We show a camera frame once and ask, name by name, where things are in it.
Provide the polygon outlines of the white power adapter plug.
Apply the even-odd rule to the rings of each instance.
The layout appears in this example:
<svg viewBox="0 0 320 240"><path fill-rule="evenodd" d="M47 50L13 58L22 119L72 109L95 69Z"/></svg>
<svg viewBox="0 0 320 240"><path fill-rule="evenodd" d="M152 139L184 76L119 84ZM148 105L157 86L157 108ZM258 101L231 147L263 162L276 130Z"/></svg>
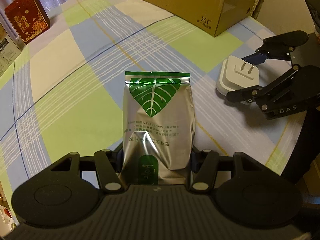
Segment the white power adapter plug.
<svg viewBox="0 0 320 240"><path fill-rule="evenodd" d="M229 56L222 63L217 91L226 96L228 92L259 85L259 69L238 57Z"/></svg>

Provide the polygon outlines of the silver green foil pouch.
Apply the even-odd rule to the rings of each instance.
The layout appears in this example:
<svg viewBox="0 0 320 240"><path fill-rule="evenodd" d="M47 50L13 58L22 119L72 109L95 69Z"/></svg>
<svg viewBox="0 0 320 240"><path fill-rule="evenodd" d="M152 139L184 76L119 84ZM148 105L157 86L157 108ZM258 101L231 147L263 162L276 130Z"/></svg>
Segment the silver green foil pouch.
<svg viewBox="0 0 320 240"><path fill-rule="evenodd" d="M127 71L121 181L187 184L195 126L189 73Z"/></svg>

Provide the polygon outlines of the white product box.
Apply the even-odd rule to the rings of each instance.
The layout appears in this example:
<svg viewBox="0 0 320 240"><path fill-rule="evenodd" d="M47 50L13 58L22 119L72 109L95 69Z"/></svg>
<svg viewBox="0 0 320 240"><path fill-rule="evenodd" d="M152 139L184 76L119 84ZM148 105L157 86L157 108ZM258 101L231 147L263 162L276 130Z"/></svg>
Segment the white product box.
<svg viewBox="0 0 320 240"><path fill-rule="evenodd" d="M3 26L0 26L0 76L2 76L14 60L20 55L21 50L11 39Z"/></svg>

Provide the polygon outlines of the red gift box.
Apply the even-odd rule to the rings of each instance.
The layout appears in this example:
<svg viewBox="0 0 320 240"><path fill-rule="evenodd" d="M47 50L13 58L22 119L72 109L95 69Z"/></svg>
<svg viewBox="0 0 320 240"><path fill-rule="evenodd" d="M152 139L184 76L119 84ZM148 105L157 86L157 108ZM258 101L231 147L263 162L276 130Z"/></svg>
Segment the red gift box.
<svg viewBox="0 0 320 240"><path fill-rule="evenodd" d="M4 12L24 44L50 28L50 19L40 0L14 0Z"/></svg>

